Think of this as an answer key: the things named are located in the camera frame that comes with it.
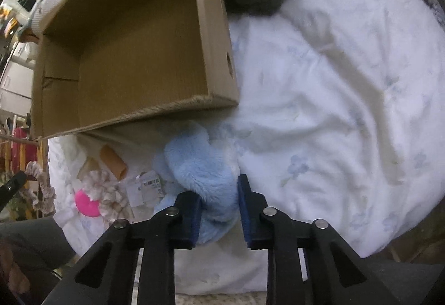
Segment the light blue fluffy plush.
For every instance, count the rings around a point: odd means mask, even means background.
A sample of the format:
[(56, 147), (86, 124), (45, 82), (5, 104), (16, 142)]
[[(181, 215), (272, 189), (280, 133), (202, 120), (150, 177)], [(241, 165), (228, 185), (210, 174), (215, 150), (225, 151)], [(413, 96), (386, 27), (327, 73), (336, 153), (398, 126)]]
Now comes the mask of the light blue fluffy plush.
[(203, 210), (199, 245), (216, 242), (236, 224), (241, 172), (229, 144), (212, 139), (203, 126), (189, 122), (156, 154), (152, 165), (164, 191), (154, 213), (174, 205), (182, 192), (189, 190), (200, 196)]

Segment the beige floral scrunchie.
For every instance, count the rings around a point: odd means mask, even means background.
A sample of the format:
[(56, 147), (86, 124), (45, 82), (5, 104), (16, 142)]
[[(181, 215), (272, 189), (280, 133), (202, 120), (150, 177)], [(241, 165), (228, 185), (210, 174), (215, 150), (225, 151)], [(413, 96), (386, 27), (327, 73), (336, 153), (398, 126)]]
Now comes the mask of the beige floral scrunchie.
[(125, 219), (124, 210), (129, 201), (116, 181), (111, 180), (109, 173), (103, 170), (88, 172), (81, 180), (81, 189), (92, 201), (97, 201), (99, 214), (108, 223)]

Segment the pink round soft object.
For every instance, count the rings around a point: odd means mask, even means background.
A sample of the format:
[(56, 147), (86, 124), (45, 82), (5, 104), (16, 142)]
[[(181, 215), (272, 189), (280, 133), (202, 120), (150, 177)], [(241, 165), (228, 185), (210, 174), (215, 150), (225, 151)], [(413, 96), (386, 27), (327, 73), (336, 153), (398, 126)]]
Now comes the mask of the pink round soft object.
[(89, 218), (100, 217), (100, 202), (91, 200), (83, 190), (75, 193), (75, 206), (81, 214)]

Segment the wooden drying rack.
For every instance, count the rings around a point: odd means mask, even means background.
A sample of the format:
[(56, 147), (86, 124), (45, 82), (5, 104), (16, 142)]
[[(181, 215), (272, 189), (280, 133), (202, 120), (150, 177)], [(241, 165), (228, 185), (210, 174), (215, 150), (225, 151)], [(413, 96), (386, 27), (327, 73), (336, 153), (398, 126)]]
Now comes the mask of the wooden drying rack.
[(46, 167), (47, 146), (43, 141), (32, 139), (31, 117), (14, 115), (1, 121), (1, 172), (24, 171), (30, 162)]

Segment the dark green sleeve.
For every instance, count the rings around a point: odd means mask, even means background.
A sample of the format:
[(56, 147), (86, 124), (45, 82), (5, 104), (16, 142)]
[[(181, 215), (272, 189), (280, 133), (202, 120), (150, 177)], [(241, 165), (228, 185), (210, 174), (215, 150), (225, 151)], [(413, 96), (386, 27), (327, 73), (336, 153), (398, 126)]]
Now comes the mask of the dark green sleeve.
[(76, 255), (52, 216), (1, 223), (1, 240), (11, 247), (20, 267), (56, 270)]

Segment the brown cardboard tube piece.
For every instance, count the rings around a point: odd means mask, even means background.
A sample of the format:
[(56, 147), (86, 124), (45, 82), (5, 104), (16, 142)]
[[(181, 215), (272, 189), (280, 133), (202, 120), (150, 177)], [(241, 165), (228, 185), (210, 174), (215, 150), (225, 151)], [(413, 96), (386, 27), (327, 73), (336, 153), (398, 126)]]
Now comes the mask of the brown cardboard tube piece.
[(118, 181), (125, 178), (127, 175), (127, 164), (111, 147), (104, 145), (100, 149), (100, 159)]

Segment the white floral bed sheet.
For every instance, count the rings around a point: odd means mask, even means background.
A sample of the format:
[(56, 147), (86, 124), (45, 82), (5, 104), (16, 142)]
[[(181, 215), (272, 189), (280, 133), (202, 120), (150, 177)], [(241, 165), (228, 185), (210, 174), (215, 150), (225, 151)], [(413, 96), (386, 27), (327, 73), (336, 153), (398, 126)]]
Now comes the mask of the white floral bed sheet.
[(190, 120), (253, 190), (300, 221), (327, 220), (367, 257), (444, 198), (444, 28), (423, 0), (287, 0), (229, 20), (241, 99), (49, 141), (55, 221), (83, 255), (105, 232), (74, 194), (109, 143), (129, 178)]

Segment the brown cardboard box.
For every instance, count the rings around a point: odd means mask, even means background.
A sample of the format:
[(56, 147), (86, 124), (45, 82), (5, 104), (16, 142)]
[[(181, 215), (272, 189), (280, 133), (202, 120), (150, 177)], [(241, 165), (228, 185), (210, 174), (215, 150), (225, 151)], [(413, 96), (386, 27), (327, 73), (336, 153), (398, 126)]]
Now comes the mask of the brown cardboard box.
[(42, 21), (37, 138), (238, 101), (224, 0), (62, 0)]

